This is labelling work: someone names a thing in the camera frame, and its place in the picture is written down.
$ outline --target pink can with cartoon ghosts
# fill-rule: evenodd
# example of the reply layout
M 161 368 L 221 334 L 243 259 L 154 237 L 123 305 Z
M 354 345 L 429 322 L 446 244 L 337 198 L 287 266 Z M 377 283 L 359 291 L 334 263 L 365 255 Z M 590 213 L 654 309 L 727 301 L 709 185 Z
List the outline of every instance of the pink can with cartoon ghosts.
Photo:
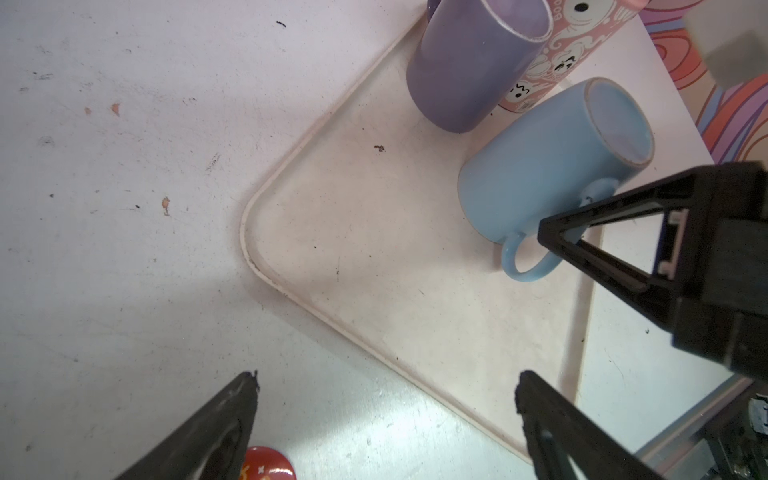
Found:
M 649 0 L 547 0 L 552 37 L 525 75 L 499 104 L 515 113 L 530 110 L 568 72 L 645 8 Z

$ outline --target purple mug handle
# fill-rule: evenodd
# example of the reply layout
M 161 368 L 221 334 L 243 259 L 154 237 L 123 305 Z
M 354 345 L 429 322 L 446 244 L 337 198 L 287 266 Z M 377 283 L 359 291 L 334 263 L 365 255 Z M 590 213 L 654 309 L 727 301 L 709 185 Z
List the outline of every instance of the purple mug handle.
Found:
M 440 0 L 427 0 L 427 21 L 432 20 L 432 16 L 435 14 L 437 6 L 440 5 Z

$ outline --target mug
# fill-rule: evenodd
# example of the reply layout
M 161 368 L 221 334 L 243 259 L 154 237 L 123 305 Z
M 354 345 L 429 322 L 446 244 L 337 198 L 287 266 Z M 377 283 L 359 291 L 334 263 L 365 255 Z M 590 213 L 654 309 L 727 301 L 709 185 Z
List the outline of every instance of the mug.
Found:
M 548 0 L 554 30 L 541 53 L 499 104 L 524 113 L 634 18 L 648 0 Z
M 526 272 L 515 254 L 539 222 L 612 196 L 654 156 L 654 136 L 634 99 L 606 78 L 556 94 L 507 127 L 462 167 L 458 198 L 469 223 L 502 243 L 502 268 L 531 282 L 561 262 L 552 252 Z M 577 242 L 585 229 L 565 237 Z
M 442 0 L 406 72 L 433 124 L 477 127 L 536 58 L 552 32 L 545 0 Z

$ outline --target upside-down mug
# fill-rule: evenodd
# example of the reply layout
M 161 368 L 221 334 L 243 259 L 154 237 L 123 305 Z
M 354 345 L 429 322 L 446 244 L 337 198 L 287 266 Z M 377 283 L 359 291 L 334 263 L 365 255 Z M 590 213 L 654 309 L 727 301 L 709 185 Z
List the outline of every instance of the upside-down mug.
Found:
M 520 117 L 462 168 L 458 197 L 469 223 L 501 243 L 502 267 L 530 282 L 560 257 L 547 252 L 520 272 L 515 254 L 539 222 L 612 196 L 654 156 L 650 125 L 634 99 L 606 78 L 576 84 Z M 584 230 L 566 238 L 578 241 Z

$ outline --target tray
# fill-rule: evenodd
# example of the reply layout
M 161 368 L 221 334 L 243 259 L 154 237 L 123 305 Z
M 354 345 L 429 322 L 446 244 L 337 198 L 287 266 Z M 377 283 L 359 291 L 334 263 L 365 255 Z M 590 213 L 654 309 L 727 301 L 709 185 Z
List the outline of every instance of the tray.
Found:
M 566 263 L 510 280 L 500 246 L 464 218 L 460 167 L 518 115 L 496 108 L 469 134 L 426 120 L 405 80 L 424 28 L 420 18 L 283 159 L 247 204 L 240 242 L 268 284 L 529 461 L 518 374 L 575 398 L 592 282 Z M 539 249 L 532 240 L 521 266 Z

